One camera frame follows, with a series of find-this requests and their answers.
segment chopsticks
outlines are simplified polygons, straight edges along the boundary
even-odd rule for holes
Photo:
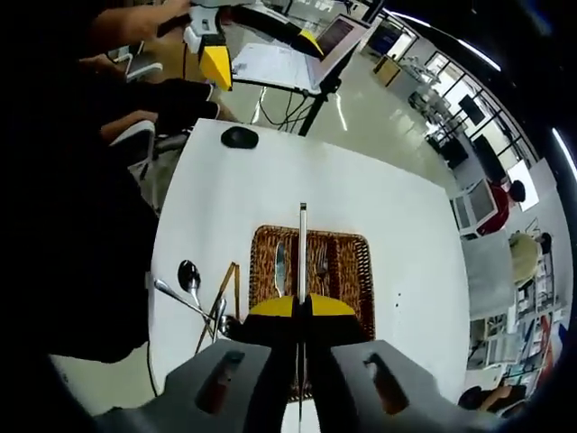
[[[231,262],[228,266],[228,270],[226,271],[226,275],[224,276],[223,282],[220,284],[220,288],[218,289],[218,293],[216,293],[215,302],[213,303],[210,312],[208,313],[209,316],[214,316],[216,313],[216,306],[218,305],[218,301],[223,297],[224,291],[228,287],[228,282],[233,277],[234,273],[234,297],[235,297],[235,310],[236,310],[236,318],[240,317],[240,291],[241,291],[241,267],[235,263]],[[200,346],[202,345],[203,340],[205,339],[206,332],[209,331],[210,323],[205,323],[205,327],[200,334],[200,338],[198,339],[197,350],[195,351],[195,355],[200,350]]]

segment monitor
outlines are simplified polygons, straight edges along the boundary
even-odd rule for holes
[[[477,106],[475,101],[469,95],[461,99],[459,106],[461,106],[463,111],[467,114],[467,116],[469,116],[475,125],[480,124],[485,118],[485,114],[483,114],[479,106]]]
[[[479,182],[479,184],[469,192],[469,200],[471,201],[472,213],[478,222],[490,217],[497,211],[495,199],[493,198],[487,181]]]
[[[307,58],[309,77],[313,88],[325,79],[331,70],[359,43],[369,25],[346,15],[338,15],[316,39],[324,57]]]

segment spoon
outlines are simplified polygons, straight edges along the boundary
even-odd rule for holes
[[[200,289],[200,272],[194,263],[185,260],[179,266],[179,284],[180,288],[192,296],[200,309],[198,300],[198,290]]]
[[[216,336],[220,328],[220,323],[223,321],[224,311],[226,310],[226,299],[222,298],[218,301],[215,314],[215,328],[213,329],[213,343],[216,341]]]

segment cutlery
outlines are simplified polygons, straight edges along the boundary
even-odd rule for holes
[[[328,258],[326,257],[326,250],[323,251],[321,260],[316,266],[316,275],[321,279],[321,295],[325,295],[325,278],[328,275]]]
[[[154,286],[154,289],[161,291],[165,295],[170,296],[174,300],[180,302],[183,305],[186,305],[190,309],[194,310],[196,313],[200,314],[205,319],[205,321],[214,320],[213,318],[208,316],[202,309],[199,309],[198,307],[196,307],[196,306],[192,305],[190,302],[188,302],[186,299],[183,299],[179,295],[177,295],[174,292],[174,290],[163,280],[154,279],[154,282],[152,283],[152,285]]]
[[[285,296],[285,245],[281,242],[277,244],[274,265],[274,286],[279,293],[279,298]]]
[[[242,324],[240,320],[238,320],[234,316],[224,315],[220,320],[218,330],[223,336],[230,338],[231,340],[234,340],[234,331],[241,325]]]
[[[300,225],[298,227],[298,304],[303,304],[307,298],[307,203],[300,204]],[[303,399],[305,397],[305,382],[307,380],[307,363],[305,342],[302,338],[297,345],[297,379],[298,379],[298,431],[303,420]]]
[[[183,261],[179,266],[178,271],[179,285],[180,288],[192,296],[195,300],[198,309],[203,310],[200,305],[200,300],[198,300],[198,290],[200,289],[200,272],[194,263],[190,260]],[[208,321],[205,319],[205,325],[209,326]],[[210,336],[214,336],[212,329],[208,329]]]
[[[218,306],[216,307],[215,327],[213,329],[213,343],[216,341],[216,336],[218,335],[220,324],[223,321],[225,310],[226,310],[226,299],[221,298],[218,301]]]

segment floor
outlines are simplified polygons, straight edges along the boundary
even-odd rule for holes
[[[295,2],[296,23],[317,32],[340,12],[337,5],[331,10]],[[234,56],[248,41],[259,38],[240,28],[227,28],[227,40]],[[182,44],[178,40],[156,41],[147,45],[158,52],[166,77],[180,77],[182,73]],[[194,56],[188,56],[187,78],[201,79]],[[425,122],[407,103],[391,95],[379,84],[371,72],[373,60],[355,52],[342,74],[343,84],[323,106],[309,136],[341,146],[372,158],[385,161],[413,172],[445,188],[449,194],[457,190],[456,182],[444,162],[425,142]],[[289,93],[276,89],[235,84],[234,91],[216,95],[225,118],[237,118],[246,124],[276,127],[273,122],[285,117]],[[300,103],[300,96],[292,98],[291,107]],[[174,159],[168,162],[162,177],[168,187]],[[121,363],[106,365],[65,357],[55,357],[62,377],[72,392],[90,413],[97,414],[114,406],[134,407],[153,397],[147,370],[147,347],[134,351]]]

